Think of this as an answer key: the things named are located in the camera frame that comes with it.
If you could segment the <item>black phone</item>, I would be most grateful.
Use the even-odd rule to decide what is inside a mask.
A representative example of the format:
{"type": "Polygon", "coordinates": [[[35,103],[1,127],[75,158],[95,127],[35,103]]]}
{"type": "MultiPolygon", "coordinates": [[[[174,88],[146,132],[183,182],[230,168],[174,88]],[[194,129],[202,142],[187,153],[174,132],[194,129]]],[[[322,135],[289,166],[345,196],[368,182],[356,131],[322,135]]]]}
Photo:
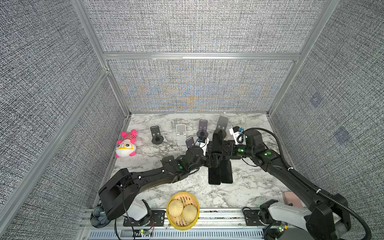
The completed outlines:
{"type": "Polygon", "coordinates": [[[208,168],[208,180],[210,185],[221,184],[221,172],[220,168],[208,168]]]}
{"type": "Polygon", "coordinates": [[[220,180],[223,184],[233,183],[232,164],[230,160],[220,162],[220,180]]]}
{"type": "Polygon", "coordinates": [[[218,132],[213,134],[213,140],[212,140],[212,152],[213,153],[222,153],[223,148],[223,132],[218,132]]]}

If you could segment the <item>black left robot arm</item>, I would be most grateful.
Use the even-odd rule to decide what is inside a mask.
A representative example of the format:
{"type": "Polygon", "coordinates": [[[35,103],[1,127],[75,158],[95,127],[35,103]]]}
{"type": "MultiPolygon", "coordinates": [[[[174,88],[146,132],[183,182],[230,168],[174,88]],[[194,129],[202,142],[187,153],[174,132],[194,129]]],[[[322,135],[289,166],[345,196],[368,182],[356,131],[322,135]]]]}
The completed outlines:
{"type": "Polygon", "coordinates": [[[224,147],[213,147],[204,155],[201,148],[192,147],[184,155],[157,169],[144,172],[120,169],[99,190],[107,219],[112,221],[125,214],[139,193],[159,185],[179,182],[200,167],[217,167],[221,161],[228,160],[232,153],[232,150],[224,147]]]}

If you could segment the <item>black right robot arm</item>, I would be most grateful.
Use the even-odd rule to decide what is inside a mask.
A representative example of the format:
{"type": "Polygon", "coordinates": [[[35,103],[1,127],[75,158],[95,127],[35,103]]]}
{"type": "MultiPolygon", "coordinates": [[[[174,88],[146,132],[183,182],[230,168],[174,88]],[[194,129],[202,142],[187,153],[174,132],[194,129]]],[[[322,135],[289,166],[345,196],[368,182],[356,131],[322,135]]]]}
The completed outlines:
{"type": "Polygon", "coordinates": [[[351,211],[347,200],[332,195],[304,178],[285,163],[283,156],[268,149],[262,141],[236,144],[235,141],[209,143],[207,158],[210,167],[230,159],[250,158],[265,172],[286,185],[307,206],[307,212],[300,208],[269,200],[260,206],[259,219],[270,225],[285,222],[306,230],[315,240],[337,240],[351,229],[351,211]]]}

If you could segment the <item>back wooden base phone stand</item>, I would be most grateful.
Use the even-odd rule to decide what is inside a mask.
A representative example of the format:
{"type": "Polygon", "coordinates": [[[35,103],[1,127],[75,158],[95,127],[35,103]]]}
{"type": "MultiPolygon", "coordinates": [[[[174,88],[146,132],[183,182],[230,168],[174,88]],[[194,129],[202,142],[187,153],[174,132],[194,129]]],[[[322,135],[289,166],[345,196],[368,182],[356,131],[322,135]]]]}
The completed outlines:
{"type": "Polygon", "coordinates": [[[226,136],[226,130],[228,126],[229,119],[225,116],[219,116],[218,123],[216,126],[216,129],[214,131],[215,134],[217,133],[223,133],[223,136],[226,136]]]}

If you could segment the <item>wooden base phone stand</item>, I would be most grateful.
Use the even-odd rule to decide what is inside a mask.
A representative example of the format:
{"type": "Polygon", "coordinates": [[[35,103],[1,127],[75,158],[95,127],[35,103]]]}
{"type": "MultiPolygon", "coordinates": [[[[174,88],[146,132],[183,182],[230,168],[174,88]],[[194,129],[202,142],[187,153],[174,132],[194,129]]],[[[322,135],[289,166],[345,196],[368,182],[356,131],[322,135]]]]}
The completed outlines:
{"type": "Polygon", "coordinates": [[[223,136],[226,136],[226,130],[228,126],[229,119],[225,116],[219,116],[218,123],[216,126],[216,129],[214,131],[215,134],[217,133],[223,133],[223,136]]]}
{"type": "Polygon", "coordinates": [[[171,161],[173,161],[174,159],[175,159],[174,156],[167,156],[167,157],[162,158],[161,162],[163,165],[167,165],[171,161]]]}

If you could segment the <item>purple round phone stand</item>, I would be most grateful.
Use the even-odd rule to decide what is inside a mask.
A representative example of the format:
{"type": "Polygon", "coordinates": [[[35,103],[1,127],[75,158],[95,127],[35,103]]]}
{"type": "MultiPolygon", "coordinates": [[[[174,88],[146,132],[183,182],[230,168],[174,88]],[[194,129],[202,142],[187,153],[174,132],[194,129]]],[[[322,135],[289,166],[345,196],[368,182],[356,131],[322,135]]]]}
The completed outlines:
{"type": "Polygon", "coordinates": [[[188,149],[192,148],[195,145],[194,137],[190,137],[186,140],[186,146],[188,149]]]}

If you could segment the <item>grey round phone stand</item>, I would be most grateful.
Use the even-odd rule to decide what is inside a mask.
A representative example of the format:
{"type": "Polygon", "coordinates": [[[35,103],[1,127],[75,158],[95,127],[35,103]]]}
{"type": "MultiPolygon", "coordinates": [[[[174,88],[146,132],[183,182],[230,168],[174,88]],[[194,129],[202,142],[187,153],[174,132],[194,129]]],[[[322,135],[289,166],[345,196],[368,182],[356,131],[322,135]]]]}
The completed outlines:
{"type": "Polygon", "coordinates": [[[209,134],[207,131],[208,128],[208,121],[207,120],[199,120],[199,130],[197,132],[197,137],[198,138],[208,138],[209,134]]]}

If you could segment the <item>front wooden base phone stand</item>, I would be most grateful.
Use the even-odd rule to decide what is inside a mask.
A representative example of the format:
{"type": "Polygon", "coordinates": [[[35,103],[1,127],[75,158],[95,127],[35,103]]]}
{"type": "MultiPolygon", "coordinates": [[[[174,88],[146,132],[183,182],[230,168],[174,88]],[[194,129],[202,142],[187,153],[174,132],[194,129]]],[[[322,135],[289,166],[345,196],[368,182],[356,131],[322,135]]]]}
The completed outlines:
{"type": "Polygon", "coordinates": [[[173,161],[174,159],[175,159],[174,156],[167,156],[167,157],[162,158],[161,162],[163,165],[167,165],[171,161],[173,161]]]}

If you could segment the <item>white phone stand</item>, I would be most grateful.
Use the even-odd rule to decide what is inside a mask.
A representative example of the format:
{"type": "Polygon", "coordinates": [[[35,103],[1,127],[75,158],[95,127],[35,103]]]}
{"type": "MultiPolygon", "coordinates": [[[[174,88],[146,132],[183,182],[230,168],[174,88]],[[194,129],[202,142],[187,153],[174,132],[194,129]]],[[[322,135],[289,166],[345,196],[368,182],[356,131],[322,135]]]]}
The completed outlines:
{"type": "Polygon", "coordinates": [[[176,125],[177,145],[185,146],[187,140],[187,130],[185,124],[176,125]]]}

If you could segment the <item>right steamed bun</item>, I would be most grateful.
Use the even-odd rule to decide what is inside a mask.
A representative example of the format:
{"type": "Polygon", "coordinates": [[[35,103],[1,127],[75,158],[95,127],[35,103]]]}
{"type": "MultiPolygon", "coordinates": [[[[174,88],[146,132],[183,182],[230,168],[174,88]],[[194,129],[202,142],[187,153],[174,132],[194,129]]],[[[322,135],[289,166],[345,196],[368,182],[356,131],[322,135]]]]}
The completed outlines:
{"type": "Polygon", "coordinates": [[[186,223],[192,223],[197,217],[198,209],[194,205],[187,205],[182,212],[182,218],[186,223]]]}

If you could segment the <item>steamed bun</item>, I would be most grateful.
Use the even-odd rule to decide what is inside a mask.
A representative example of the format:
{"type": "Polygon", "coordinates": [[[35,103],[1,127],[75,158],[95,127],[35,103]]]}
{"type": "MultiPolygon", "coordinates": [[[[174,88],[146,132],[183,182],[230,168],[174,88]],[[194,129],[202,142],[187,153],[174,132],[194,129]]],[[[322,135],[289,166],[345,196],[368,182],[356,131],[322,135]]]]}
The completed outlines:
{"type": "Polygon", "coordinates": [[[192,223],[197,217],[198,209],[194,205],[187,205],[182,212],[182,218],[186,223],[192,223]]]}
{"type": "Polygon", "coordinates": [[[169,216],[178,218],[184,209],[183,202],[181,200],[172,200],[168,205],[169,216]]]}

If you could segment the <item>yellow bamboo steamer basket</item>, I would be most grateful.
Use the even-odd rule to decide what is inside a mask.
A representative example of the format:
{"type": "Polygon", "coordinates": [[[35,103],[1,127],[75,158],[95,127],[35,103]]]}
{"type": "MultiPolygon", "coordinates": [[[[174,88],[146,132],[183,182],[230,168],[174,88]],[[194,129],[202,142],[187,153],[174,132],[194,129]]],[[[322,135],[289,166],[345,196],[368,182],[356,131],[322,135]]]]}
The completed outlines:
{"type": "Polygon", "coordinates": [[[200,205],[197,198],[180,192],[171,197],[166,208],[167,219],[171,226],[180,231],[191,229],[198,221],[200,205]]]}

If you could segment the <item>left steamed bun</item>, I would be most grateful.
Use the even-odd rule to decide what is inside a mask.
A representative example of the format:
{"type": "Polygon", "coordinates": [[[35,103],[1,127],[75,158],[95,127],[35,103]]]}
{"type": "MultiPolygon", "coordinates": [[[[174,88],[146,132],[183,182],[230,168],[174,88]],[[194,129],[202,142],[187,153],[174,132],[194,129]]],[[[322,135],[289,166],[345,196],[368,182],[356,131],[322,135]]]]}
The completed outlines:
{"type": "Polygon", "coordinates": [[[183,202],[181,200],[172,200],[168,205],[169,216],[178,218],[184,209],[183,202]]]}

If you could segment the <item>pink white plush toy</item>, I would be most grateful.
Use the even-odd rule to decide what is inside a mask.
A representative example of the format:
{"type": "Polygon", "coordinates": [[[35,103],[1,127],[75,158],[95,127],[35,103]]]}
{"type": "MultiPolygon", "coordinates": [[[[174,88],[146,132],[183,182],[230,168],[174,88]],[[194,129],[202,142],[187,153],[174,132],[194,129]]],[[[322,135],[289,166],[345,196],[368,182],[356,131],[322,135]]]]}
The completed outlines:
{"type": "Polygon", "coordinates": [[[136,155],[137,131],[131,130],[129,133],[121,132],[122,140],[117,141],[115,154],[117,158],[133,157],[136,155]]]}

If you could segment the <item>aluminium front rail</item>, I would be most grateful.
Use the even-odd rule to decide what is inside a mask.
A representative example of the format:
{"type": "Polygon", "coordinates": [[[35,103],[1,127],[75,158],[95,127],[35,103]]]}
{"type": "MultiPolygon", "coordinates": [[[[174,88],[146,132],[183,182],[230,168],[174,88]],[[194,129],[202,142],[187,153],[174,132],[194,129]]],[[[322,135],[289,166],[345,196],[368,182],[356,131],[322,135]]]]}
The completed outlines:
{"type": "Polygon", "coordinates": [[[245,216],[249,208],[202,208],[197,223],[189,230],[171,225],[165,209],[155,209],[155,217],[144,226],[131,227],[124,217],[97,229],[91,224],[91,210],[83,215],[77,240],[262,240],[267,227],[245,216]]]}

